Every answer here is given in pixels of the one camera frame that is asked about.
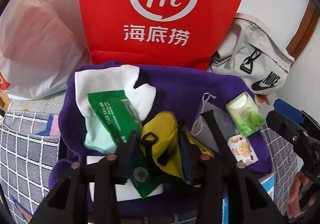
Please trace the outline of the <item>person's right hand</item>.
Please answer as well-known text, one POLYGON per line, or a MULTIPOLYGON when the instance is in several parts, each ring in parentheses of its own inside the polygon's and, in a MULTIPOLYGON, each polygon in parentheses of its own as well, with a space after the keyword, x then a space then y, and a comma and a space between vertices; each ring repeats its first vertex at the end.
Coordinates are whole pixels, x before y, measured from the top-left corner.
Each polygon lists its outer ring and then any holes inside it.
MULTIPOLYGON (((310 180, 300 171, 295 175, 289 191, 286 213, 289 219, 298 218, 303 215, 299 205, 299 191, 301 186, 306 186, 310 180)), ((309 200, 309 207, 300 223, 319 223, 319 192, 315 193, 309 200)))

